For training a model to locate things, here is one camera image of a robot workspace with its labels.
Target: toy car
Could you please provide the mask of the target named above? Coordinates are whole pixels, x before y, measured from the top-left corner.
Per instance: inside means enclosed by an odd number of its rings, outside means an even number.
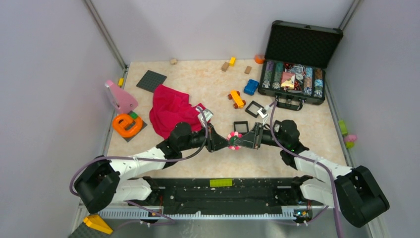
[[[244,88],[244,93],[248,95],[253,95],[255,93],[255,90],[258,88],[259,83],[255,80],[248,80],[247,86]]]
[[[233,99],[233,101],[235,102],[234,104],[233,104],[233,107],[235,108],[235,109],[238,109],[238,108],[243,108],[245,105],[246,105],[246,102],[245,102],[245,100],[242,100],[239,96],[240,96],[241,94],[238,92],[238,91],[230,91],[230,94],[229,95],[227,95],[227,98],[230,100],[230,99]]]

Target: robotic arm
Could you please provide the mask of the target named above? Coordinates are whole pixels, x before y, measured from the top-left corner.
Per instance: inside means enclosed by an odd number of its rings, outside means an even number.
[[[208,123],[207,127],[206,138],[205,128],[191,132],[191,126],[181,122],[168,139],[146,152],[129,156],[132,160],[109,159],[92,163],[75,181],[74,188],[88,211],[97,213],[111,203],[148,198],[152,192],[150,185],[142,178],[132,178],[176,163],[167,160],[184,160],[181,159],[183,150],[205,146],[209,152],[214,152],[227,147],[229,143],[251,149],[259,149],[261,144],[277,146],[270,131],[259,122],[255,123],[251,131],[233,142],[218,135],[212,124]],[[311,152],[299,141],[300,134],[292,120],[276,121],[274,130],[281,145],[326,165],[335,179],[334,184],[331,184],[328,173],[319,164],[281,151],[280,156],[285,164],[310,175],[293,179],[292,191],[296,201],[315,200],[333,207],[331,186],[335,186],[343,216],[356,227],[365,225],[389,209],[387,199],[367,168],[341,166]]]

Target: case lid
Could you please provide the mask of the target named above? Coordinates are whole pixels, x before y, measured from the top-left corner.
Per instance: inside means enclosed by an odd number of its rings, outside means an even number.
[[[341,38],[340,29],[275,21],[265,59],[327,68]]]

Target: orange toy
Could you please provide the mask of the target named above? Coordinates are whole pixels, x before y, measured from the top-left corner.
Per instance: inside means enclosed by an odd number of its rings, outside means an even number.
[[[265,57],[263,55],[255,55],[254,60],[255,63],[263,64],[265,61]]]
[[[112,121],[112,127],[122,137],[130,138],[135,136],[142,129],[143,120],[140,117],[133,119],[128,114],[119,114]]]
[[[241,94],[238,92],[238,91],[230,91],[230,94],[229,95],[227,95],[227,98],[230,100],[230,99],[233,99],[233,101],[235,102],[234,104],[233,104],[233,107],[235,108],[235,109],[238,109],[238,108],[243,108],[245,105],[246,105],[246,102],[245,102],[245,100],[242,100],[239,96],[240,96]]]

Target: cable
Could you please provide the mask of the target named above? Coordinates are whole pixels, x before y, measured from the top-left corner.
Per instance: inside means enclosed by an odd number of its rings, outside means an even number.
[[[270,107],[273,106],[275,103],[277,102],[277,99],[270,104]],[[298,157],[301,158],[303,160],[309,161],[314,163],[315,160],[298,155],[296,153],[293,153],[292,151],[286,149],[283,145],[280,144],[280,142],[278,142],[276,136],[274,135],[274,129],[273,129],[273,118],[274,118],[274,111],[275,111],[276,106],[273,107],[273,110],[271,111],[271,117],[270,117],[270,132],[271,132],[271,136],[273,137],[274,141],[276,142],[276,144],[282,148],[284,151],[286,151],[287,153],[289,153],[290,155],[293,155],[294,157]],[[339,238],[343,238],[344,237],[344,233],[343,233],[343,228],[341,226],[341,219],[340,219],[340,213],[338,211],[338,200],[337,200],[337,190],[335,189],[334,186],[334,177],[332,175],[331,170],[329,170],[329,168],[327,166],[325,166],[323,163],[318,162],[318,165],[320,165],[322,168],[324,168],[328,175],[329,175],[329,179],[331,182],[331,190],[332,190],[332,198],[333,198],[333,202],[334,202],[334,222],[335,222],[335,229],[337,231],[337,235]]]
[[[326,210],[328,209],[328,206],[325,206],[320,212],[318,212],[313,218],[312,218],[312,220],[310,220],[310,221],[308,221],[308,222],[306,222],[306,225],[309,225],[309,224],[311,224],[312,222],[314,222],[316,219],[318,219]],[[276,223],[278,223],[278,224],[281,224],[281,225],[287,225],[287,226],[299,226],[299,223],[295,223],[295,222],[293,222],[293,223],[290,223],[290,222],[280,222],[280,221],[274,221],[274,222],[276,222]]]
[[[147,209],[147,208],[145,208],[145,207],[143,207],[143,206],[141,206],[141,205],[139,205],[139,204],[137,204],[137,203],[134,203],[134,202],[132,202],[132,201],[124,201],[124,202],[126,202],[126,203],[128,203],[128,204],[130,204],[130,205],[133,205],[133,206],[136,206],[136,207],[138,207],[138,208],[140,208],[140,209],[143,209],[143,210],[146,210],[146,211],[148,211],[148,212],[150,212],[150,213],[155,213],[156,214],[156,216],[158,216],[158,217],[163,217],[163,218],[166,218],[166,219],[168,219],[169,220],[169,222],[163,222],[163,223],[145,223],[145,224],[147,224],[148,226],[165,226],[165,225],[173,225],[173,224],[175,224],[175,220],[174,219],[172,219],[172,218],[170,218],[170,217],[168,217],[168,216],[166,216],[166,215],[164,215],[164,214],[161,214],[161,213],[159,213],[159,212],[155,212],[155,211],[152,211],[152,210],[149,210],[149,209]],[[122,223],[121,225],[119,225],[118,227],[117,227],[117,229],[116,230],[119,230],[119,229],[121,229],[122,227],[124,227],[124,226],[126,226],[126,225],[128,225],[128,224],[131,224],[131,223],[140,223],[140,224],[143,224],[143,221],[138,221],[138,220],[131,220],[131,221],[127,221],[127,222],[124,222],[124,223]]]
[[[200,111],[200,113],[201,113],[201,115],[203,116],[203,118],[204,118],[204,125],[205,125],[205,135],[204,135],[204,141],[203,141],[203,143],[201,144],[201,146],[200,146],[200,148],[196,151],[196,152],[194,152],[193,154],[191,154],[191,155],[189,155],[189,156],[187,156],[187,157],[185,157],[185,158],[181,158],[181,159],[169,159],[169,160],[162,160],[162,159],[150,159],[150,158],[137,158],[137,160],[142,160],[142,161],[151,161],[151,162],[179,162],[179,161],[183,161],[183,160],[188,160],[188,159],[190,159],[190,158],[192,158],[192,157],[194,157],[194,156],[196,156],[198,153],[200,153],[200,151],[204,148],[204,146],[206,145],[206,142],[207,142],[207,137],[208,137],[208,135],[209,135],[209,129],[208,129],[208,127],[207,127],[207,121],[206,121],[206,115],[204,115],[204,112],[203,112],[203,110],[200,108],[200,107],[196,107],[199,111]],[[89,161],[88,163],[86,163],[85,165],[83,165],[74,175],[73,175],[73,177],[71,178],[71,180],[70,180],[70,186],[69,186],[69,189],[70,189],[70,192],[71,192],[71,194],[73,194],[73,195],[75,195],[75,196],[79,196],[79,194],[73,189],[73,187],[74,187],[74,181],[76,181],[76,178],[79,176],[79,174],[82,172],[82,171],[84,171],[89,165],[91,165],[91,164],[93,164],[93,163],[96,163],[96,162],[98,162],[98,161],[101,161],[101,160],[110,160],[110,159],[120,159],[120,160],[133,160],[133,157],[127,157],[127,156],[104,156],[104,157],[99,157],[99,158],[96,158],[96,159],[94,159],[94,160],[91,160],[91,161]]]

